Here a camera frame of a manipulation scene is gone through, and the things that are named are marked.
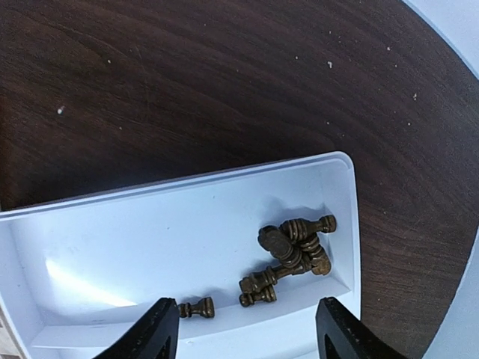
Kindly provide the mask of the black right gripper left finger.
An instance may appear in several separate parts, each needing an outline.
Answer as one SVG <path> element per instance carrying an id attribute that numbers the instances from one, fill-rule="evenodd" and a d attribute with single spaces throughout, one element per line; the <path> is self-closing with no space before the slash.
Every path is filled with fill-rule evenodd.
<path id="1" fill-rule="evenodd" d="M 161 298 L 119 340 L 94 359 L 175 359 L 178 331 L 176 301 Z"/>

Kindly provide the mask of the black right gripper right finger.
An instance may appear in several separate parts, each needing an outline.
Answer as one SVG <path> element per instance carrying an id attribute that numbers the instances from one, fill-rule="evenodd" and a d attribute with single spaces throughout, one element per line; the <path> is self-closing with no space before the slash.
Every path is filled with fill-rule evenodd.
<path id="1" fill-rule="evenodd" d="M 320 300 L 316 327 L 320 358 L 405 358 L 381 341 L 335 297 Z"/>

